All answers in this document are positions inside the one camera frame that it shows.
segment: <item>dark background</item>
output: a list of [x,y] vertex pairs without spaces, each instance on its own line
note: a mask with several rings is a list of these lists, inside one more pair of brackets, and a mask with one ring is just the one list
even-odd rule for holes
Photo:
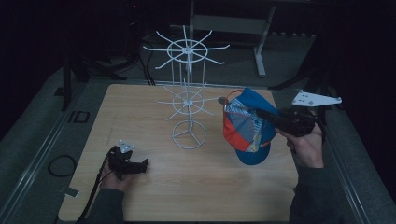
[[[47,78],[62,67],[66,36],[71,37],[73,46],[87,52],[99,50],[94,55],[102,58],[117,48],[108,45],[106,29],[98,25],[103,15],[97,13],[108,6],[108,2],[116,4],[112,8],[117,11],[116,15],[124,15],[125,11],[120,11],[122,7],[117,5],[123,1],[7,0],[0,3],[0,138]],[[133,16],[162,33],[171,23],[188,24],[187,0],[128,3],[133,7]],[[343,97],[343,108],[395,201],[393,113],[396,105],[392,96],[396,83],[396,6],[391,0],[336,3],[339,7],[331,7],[329,19],[318,36],[332,59],[331,84]],[[290,16],[288,6],[280,7],[282,10],[283,14],[274,17],[273,31],[284,29],[282,21]],[[307,57],[317,58],[315,52]]]

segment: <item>sleeve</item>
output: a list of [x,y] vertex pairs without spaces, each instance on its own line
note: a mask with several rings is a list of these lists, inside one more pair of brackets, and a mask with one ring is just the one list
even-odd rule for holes
[[290,224],[339,223],[337,206],[329,168],[298,167],[299,180],[290,208]]
[[101,189],[87,219],[78,224],[123,224],[123,196],[124,193],[117,189]]

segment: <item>gray floor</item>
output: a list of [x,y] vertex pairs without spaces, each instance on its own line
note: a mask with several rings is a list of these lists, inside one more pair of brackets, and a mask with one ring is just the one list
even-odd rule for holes
[[[156,48],[166,46],[155,35],[146,39]],[[209,53],[209,57],[225,64],[208,63],[205,81],[209,85],[260,88],[279,84],[296,74],[312,41],[312,37],[304,36],[269,36],[262,54],[268,74],[265,78],[257,76],[253,52],[248,46],[232,45],[229,49],[215,50],[213,54]],[[223,46],[224,43],[218,41],[210,43],[210,46]],[[142,49],[141,55],[146,62],[149,52]],[[166,60],[164,53],[154,52],[152,55],[150,72],[157,83],[171,80],[169,66],[154,69]],[[198,80],[201,68],[201,64],[194,66],[194,76]],[[62,71],[45,83],[0,145],[1,217],[7,218],[2,223],[54,223],[64,198],[64,187],[68,186],[71,177],[54,177],[47,171],[47,166],[63,154],[78,160],[109,84],[146,84],[140,65],[120,71],[120,75],[128,77],[128,80],[114,81],[94,76],[89,83],[74,82],[73,102],[65,112],[60,111],[62,98],[53,95],[62,86]],[[304,81],[287,90],[274,91],[278,107],[288,106],[293,95],[303,86]],[[72,111],[88,111],[91,117],[87,123],[68,122]],[[334,187],[340,206],[345,210],[346,223],[395,223],[395,204],[385,191],[346,113],[332,107],[326,114],[331,140],[324,149],[325,160],[334,170]],[[55,164],[55,169],[68,173],[72,164],[60,161],[60,164]]]

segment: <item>wooden table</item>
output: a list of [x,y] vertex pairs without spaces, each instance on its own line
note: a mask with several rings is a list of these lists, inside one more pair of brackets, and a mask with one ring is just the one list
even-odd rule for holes
[[[206,87],[204,96],[217,98],[232,90]],[[257,92],[274,104],[271,92]],[[288,220],[297,172],[285,139],[277,135],[268,158],[247,166],[222,136],[222,106],[206,101],[205,110],[213,115],[201,111],[193,118],[205,126],[207,138],[196,149],[183,149],[171,135],[187,116],[166,120],[175,109],[156,102],[172,97],[162,86],[108,88],[70,184],[79,195],[65,196],[59,219],[77,220],[106,153],[122,139],[135,144],[132,161],[149,158],[148,171],[125,194],[125,220]]]

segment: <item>white plastic part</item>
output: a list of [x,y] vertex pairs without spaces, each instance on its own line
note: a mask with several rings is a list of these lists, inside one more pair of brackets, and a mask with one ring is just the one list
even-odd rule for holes
[[319,105],[336,105],[336,104],[341,104],[342,102],[343,101],[341,97],[333,98],[329,96],[323,96],[314,93],[300,91],[291,103],[293,105],[302,105],[302,106],[319,106]]
[[126,153],[126,152],[129,152],[129,151],[132,151],[132,149],[134,149],[134,145],[129,144],[129,143],[123,141],[123,140],[120,140],[120,151],[122,153]]

